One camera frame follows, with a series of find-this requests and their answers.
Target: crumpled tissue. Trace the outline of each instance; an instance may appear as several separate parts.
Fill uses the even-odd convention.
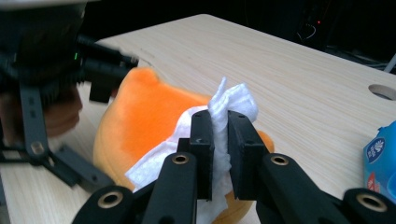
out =
[[[208,105],[196,106],[186,110],[179,118],[174,133],[165,141],[148,152],[125,175],[134,183],[137,191],[158,178],[163,160],[177,151],[179,138],[189,138],[191,132],[191,117],[194,113],[207,109],[212,119],[215,144],[213,160],[212,201],[197,202],[197,223],[213,222],[225,209],[225,195],[232,189],[229,170],[230,155],[227,153],[227,123],[228,110],[246,115],[251,122],[258,115],[257,105],[245,83],[226,90],[227,78],[224,77],[216,94]]]

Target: black mount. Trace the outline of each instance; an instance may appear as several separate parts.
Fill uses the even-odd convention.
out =
[[[138,59],[79,35],[84,8],[85,3],[0,8],[0,93],[20,98],[24,133],[24,146],[0,142],[0,162],[42,165],[68,186],[79,184],[94,192],[113,181],[68,146],[50,150],[43,107],[62,90],[85,81],[92,84],[91,101],[108,103]]]

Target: blue package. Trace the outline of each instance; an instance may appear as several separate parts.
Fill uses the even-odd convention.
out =
[[[364,185],[396,203],[396,121],[364,148]]]

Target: table surface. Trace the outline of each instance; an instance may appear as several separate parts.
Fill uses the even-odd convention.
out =
[[[228,87],[245,82],[259,107],[254,126],[274,140],[276,152],[294,158],[324,191],[342,198],[363,187],[362,149],[396,117],[396,102],[371,85],[396,95],[396,76],[224,21],[197,15],[101,43],[135,54],[175,86],[209,95],[223,77]],[[84,109],[77,128],[50,139],[92,159],[95,131],[107,105],[88,101],[89,83],[79,87]],[[67,187],[41,167],[1,165],[12,223],[70,223],[90,194]],[[251,209],[241,223],[258,223]]]

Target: orange plush toy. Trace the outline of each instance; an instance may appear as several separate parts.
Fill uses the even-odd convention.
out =
[[[117,97],[104,114],[97,131],[93,161],[117,185],[130,190],[134,184],[125,173],[146,153],[166,140],[187,109],[207,105],[210,96],[162,82],[150,68],[134,68],[122,81]],[[264,144],[274,151],[271,138],[258,131]],[[228,209],[214,223],[236,223],[251,202],[227,196]]]

